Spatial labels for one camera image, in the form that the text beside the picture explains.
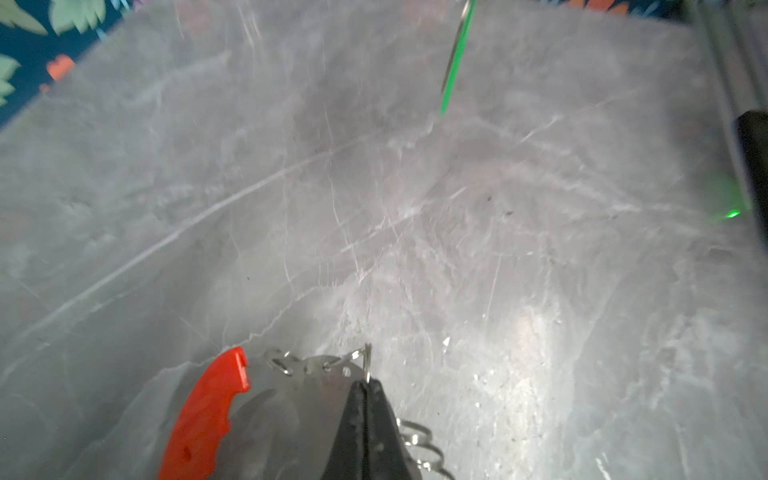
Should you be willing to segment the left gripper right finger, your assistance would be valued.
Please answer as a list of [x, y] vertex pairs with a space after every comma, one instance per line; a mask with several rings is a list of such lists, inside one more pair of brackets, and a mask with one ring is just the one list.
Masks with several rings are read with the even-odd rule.
[[416, 470], [400, 438], [396, 419], [382, 384], [365, 384], [364, 478], [412, 480]]

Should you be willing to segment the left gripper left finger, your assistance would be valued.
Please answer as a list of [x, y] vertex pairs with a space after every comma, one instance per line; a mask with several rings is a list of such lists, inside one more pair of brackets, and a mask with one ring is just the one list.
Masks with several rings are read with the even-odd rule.
[[347, 396], [322, 480], [368, 478], [368, 387], [355, 381]]

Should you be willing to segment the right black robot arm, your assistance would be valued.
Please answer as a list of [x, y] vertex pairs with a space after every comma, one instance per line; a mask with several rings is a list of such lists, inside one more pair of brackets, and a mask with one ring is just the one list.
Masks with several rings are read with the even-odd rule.
[[750, 210], [767, 243], [767, 112], [750, 110], [735, 121], [743, 167], [743, 183]]

